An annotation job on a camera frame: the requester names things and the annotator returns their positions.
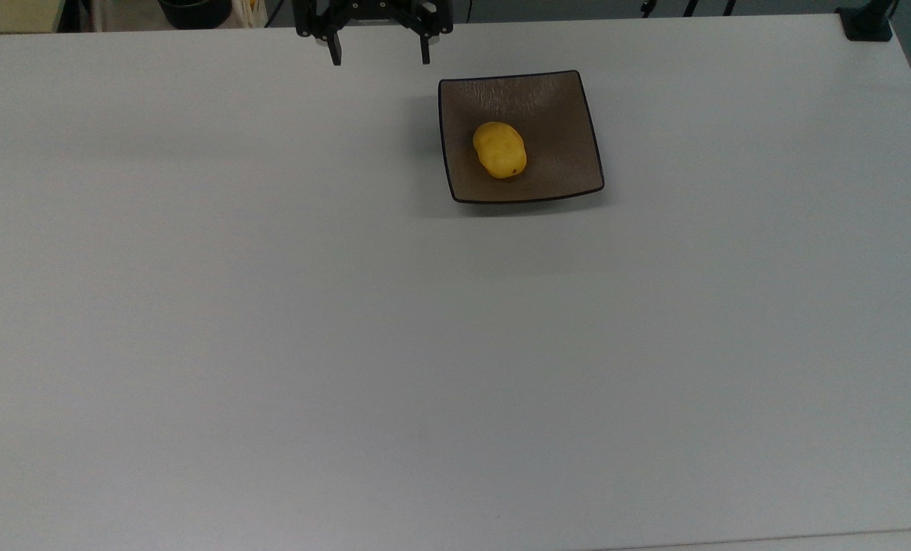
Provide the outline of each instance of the square plate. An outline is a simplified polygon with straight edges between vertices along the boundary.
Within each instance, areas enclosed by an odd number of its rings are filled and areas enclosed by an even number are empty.
[[[564,199],[605,186],[584,85],[576,70],[438,83],[441,150],[452,199],[524,203]],[[472,136],[484,122],[517,129],[526,168],[496,179],[479,162]]]

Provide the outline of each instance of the yellow potato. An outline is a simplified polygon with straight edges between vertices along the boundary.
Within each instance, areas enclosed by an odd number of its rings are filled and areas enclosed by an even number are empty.
[[[479,162],[493,178],[510,178],[526,168],[522,136],[504,122],[486,122],[472,136]]]

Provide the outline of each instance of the table surface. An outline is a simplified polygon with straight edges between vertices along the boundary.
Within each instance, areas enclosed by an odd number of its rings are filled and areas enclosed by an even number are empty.
[[[0,548],[911,529],[911,73],[834,15],[0,36]],[[452,202],[581,72],[605,191]]]
[[[0,0],[0,34],[54,32],[64,0]]]

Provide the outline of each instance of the floor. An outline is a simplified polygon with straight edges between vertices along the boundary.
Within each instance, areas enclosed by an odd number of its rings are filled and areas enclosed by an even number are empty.
[[[651,17],[681,17],[688,0],[658,0]],[[456,21],[547,21],[585,18],[638,18],[640,0],[452,0]],[[856,7],[865,0],[737,0],[734,15],[831,14],[840,6]],[[269,0],[276,5],[277,0]],[[274,27],[294,25],[288,0],[275,18]],[[717,17],[727,0],[700,0],[694,17]],[[893,28],[911,66],[911,0],[900,0]]]

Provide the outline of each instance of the black bracket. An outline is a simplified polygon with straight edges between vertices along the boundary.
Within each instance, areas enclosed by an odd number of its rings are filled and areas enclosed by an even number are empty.
[[[889,42],[893,36],[887,11],[896,0],[870,0],[862,8],[836,8],[843,32],[853,42]]]
[[[322,14],[316,13],[317,0],[291,0],[295,31],[299,36],[315,36],[326,43],[333,65],[343,63],[340,36],[351,20],[393,20],[418,34],[421,63],[428,65],[428,41],[452,32],[451,0],[330,0]]]
[[[642,18],[648,18],[649,14],[656,9],[657,3],[659,3],[659,0],[645,0],[645,2],[642,2],[642,6],[639,8],[642,12]]]

